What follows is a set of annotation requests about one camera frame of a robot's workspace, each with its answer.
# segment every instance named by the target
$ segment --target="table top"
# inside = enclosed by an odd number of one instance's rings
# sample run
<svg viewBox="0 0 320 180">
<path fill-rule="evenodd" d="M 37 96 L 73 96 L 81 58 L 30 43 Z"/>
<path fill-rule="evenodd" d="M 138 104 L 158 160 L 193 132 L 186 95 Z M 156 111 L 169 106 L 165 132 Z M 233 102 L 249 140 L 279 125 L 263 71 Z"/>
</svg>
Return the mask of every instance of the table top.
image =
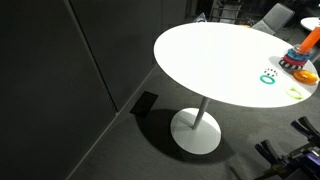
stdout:
<svg viewBox="0 0 320 180">
<path fill-rule="evenodd" d="M 319 17 L 307 17 L 300 21 L 301 26 L 312 31 L 316 26 L 320 26 Z"/>
<path fill-rule="evenodd" d="M 307 99 L 318 86 L 302 84 L 281 68 L 278 62 L 291 47 L 251 28 L 191 23 L 159 36 L 154 54 L 167 75 L 200 95 L 246 107 L 281 107 Z M 311 62 L 304 69 L 318 75 Z M 261 82 L 268 73 L 275 75 L 274 84 Z M 302 99 L 287 94 L 292 87 Z"/>
</svg>

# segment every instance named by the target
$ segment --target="black wall panel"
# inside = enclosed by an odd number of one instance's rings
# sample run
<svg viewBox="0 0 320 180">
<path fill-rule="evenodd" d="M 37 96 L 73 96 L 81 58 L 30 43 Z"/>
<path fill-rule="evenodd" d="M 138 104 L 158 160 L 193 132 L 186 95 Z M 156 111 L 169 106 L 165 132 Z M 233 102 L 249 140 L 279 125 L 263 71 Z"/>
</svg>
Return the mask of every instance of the black wall panel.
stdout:
<svg viewBox="0 0 320 180">
<path fill-rule="evenodd" d="M 111 101 L 62 0 L 1 0 L 0 22 L 0 179 L 64 179 L 115 116 Z"/>
<path fill-rule="evenodd" d="M 71 0 L 118 110 L 154 66 L 161 0 Z"/>
</svg>

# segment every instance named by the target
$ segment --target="dark gray carpet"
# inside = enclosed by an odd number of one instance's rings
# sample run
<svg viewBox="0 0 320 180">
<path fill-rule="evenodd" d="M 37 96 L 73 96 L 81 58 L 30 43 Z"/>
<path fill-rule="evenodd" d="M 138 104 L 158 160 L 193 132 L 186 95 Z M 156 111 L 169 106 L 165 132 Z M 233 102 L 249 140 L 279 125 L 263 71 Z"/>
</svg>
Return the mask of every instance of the dark gray carpet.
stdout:
<svg viewBox="0 0 320 180">
<path fill-rule="evenodd" d="M 146 118 L 135 117 L 129 111 L 144 91 L 159 97 Z M 175 144 L 169 125 L 177 111 L 198 108 L 201 100 L 156 67 L 70 179 L 249 180 L 269 168 L 254 149 L 256 143 L 269 139 L 280 154 L 307 143 L 290 127 L 302 116 L 320 130 L 319 88 L 302 103 L 283 108 L 246 108 L 211 100 L 207 112 L 219 123 L 222 142 L 212 153 L 195 156 Z"/>
</svg>

